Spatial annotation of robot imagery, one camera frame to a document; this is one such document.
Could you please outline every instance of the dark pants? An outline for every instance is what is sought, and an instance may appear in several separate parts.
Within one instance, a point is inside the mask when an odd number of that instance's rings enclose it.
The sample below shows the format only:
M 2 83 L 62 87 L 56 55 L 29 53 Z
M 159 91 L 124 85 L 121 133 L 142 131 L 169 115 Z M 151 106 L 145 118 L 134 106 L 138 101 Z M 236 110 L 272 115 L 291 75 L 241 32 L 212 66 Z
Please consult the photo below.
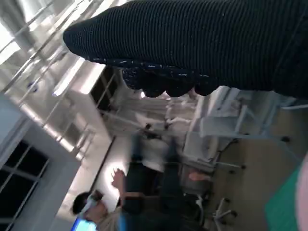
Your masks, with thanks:
M 176 151 L 176 143 L 171 142 L 163 181 L 159 194 L 159 211 L 149 212 L 144 206 L 146 198 L 126 198 L 123 206 L 125 231 L 137 230 L 168 230 L 178 231 L 181 226 L 181 208 L 183 192 L 179 179 L 179 157 Z M 142 164 L 142 143 L 139 135 L 133 139 L 131 163 L 126 176 L 127 192 L 143 192 L 146 185 L 146 167 Z

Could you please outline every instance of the bright light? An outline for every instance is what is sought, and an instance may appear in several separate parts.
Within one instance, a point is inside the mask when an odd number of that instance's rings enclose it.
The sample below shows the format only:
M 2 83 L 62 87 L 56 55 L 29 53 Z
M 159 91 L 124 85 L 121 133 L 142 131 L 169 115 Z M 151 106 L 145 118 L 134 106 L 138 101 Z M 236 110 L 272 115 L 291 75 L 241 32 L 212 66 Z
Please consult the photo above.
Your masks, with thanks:
M 99 76 L 103 72 L 105 67 L 106 65 L 104 64 L 96 64 L 93 67 L 91 73 L 89 73 L 89 76 L 87 76 L 85 82 L 82 84 L 82 87 L 80 89 L 81 93 L 86 95 L 90 93 L 97 80 L 97 76 Z
M 78 70 L 81 68 L 82 64 L 84 63 L 84 58 L 78 58 L 77 62 L 74 64 L 74 66 L 65 73 L 65 77 L 62 79 L 62 81 L 55 87 L 56 90 L 53 92 L 55 96 L 61 95 L 65 89 L 68 87 L 68 85 L 71 83 L 75 75 L 77 74 Z
M 104 178 L 105 178 L 107 187 L 108 187 L 109 191 L 112 193 L 112 195 L 115 196 L 115 197 L 119 196 L 119 191 L 118 191 L 118 189 L 116 189 L 114 186 L 111 185 L 111 182 L 113 181 L 114 170 L 116 171 L 117 168 L 123 170 L 124 173 L 126 174 L 127 171 L 126 171 L 126 168 L 123 165 L 123 162 L 110 163 L 104 171 Z

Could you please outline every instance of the hand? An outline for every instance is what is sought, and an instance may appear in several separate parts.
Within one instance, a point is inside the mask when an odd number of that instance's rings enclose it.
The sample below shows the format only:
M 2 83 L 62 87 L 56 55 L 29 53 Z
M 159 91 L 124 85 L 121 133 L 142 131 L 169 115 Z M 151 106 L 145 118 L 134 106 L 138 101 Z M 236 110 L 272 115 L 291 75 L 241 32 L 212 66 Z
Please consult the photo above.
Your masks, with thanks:
M 113 181 L 111 185 L 114 186 L 118 190 L 123 190 L 124 188 L 124 180 L 125 174 L 121 169 L 114 170 L 114 175 L 112 176 Z

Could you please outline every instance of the fluorescent light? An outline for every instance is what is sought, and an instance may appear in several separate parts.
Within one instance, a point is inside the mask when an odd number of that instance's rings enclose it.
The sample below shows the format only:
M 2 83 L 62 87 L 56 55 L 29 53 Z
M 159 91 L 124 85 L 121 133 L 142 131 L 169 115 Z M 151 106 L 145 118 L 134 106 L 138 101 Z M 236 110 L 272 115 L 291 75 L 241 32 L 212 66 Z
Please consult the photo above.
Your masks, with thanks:
M 101 12 L 107 10 L 107 9 L 111 6 L 111 4 L 112 4 L 113 2 L 114 2 L 114 0 L 104 0 L 104 1 L 102 2 L 102 4 L 99 6 L 99 8 L 98 8 L 98 9 L 95 11 L 95 13 L 92 15 L 91 18 L 93 18 L 93 17 L 99 15 Z
M 97 78 L 100 76 L 105 67 L 106 65 L 104 64 L 95 64 L 95 66 L 91 70 L 91 73 L 89 73 L 85 82 L 81 86 L 80 92 L 82 94 L 87 95 L 90 93 L 94 84 L 96 83 Z
M 65 89 L 68 87 L 68 85 L 72 82 L 73 78 L 77 74 L 78 70 L 81 68 L 84 61 L 84 58 L 78 58 L 74 66 L 65 73 L 64 78 L 55 87 L 56 90 L 53 92 L 55 96 L 59 96 L 65 91 Z

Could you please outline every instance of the white wall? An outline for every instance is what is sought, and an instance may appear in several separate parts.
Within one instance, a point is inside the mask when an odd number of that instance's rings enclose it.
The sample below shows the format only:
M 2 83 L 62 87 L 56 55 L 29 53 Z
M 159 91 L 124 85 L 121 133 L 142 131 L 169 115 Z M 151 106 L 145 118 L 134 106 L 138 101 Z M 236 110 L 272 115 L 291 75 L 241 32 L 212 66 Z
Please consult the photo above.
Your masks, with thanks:
M 50 163 L 13 231 L 48 230 L 77 173 L 80 162 L 44 130 L 33 124 L 25 140 L 49 157 Z

